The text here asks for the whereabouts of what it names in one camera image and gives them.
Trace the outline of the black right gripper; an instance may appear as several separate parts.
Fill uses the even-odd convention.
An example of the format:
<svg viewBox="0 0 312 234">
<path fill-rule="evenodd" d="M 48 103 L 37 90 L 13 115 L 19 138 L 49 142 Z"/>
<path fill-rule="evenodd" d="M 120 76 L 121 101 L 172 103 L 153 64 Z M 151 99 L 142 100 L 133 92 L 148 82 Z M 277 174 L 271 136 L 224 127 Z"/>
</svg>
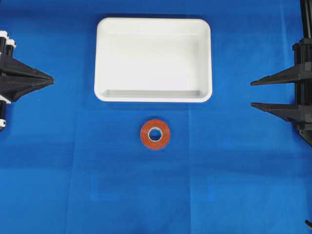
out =
<svg viewBox="0 0 312 234">
<path fill-rule="evenodd" d="M 286 122 L 295 122 L 299 135 L 312 144 L 312 66 L 307 71 L 304 65 L 312 61 L 312 40 L 303 38 L 292 47 L 295 66 L 274 75 L 252 81 L 251 86 L 295 83 L 295 104 L 272 104 L 252 102 L 251 106 L 272 114 Z"/>
</svg>

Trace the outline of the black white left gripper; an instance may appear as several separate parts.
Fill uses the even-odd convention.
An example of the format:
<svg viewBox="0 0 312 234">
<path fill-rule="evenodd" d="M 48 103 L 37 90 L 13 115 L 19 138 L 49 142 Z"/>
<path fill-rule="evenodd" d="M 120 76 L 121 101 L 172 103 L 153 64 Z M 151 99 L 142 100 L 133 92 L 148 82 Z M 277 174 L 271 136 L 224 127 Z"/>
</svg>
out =
<svg viewBox="0 0 312 234">
<path fill-rule="evenodd" d="M 6 31 L 0 32 L 0 70 L 7 75 L 0 77 L 0 131 L 6 126 L 6 105 L 16 102 L 20 97 L 54 84 L 48 74 L 32 68 L 14 58 L 16 42 Z"/>
</svg>

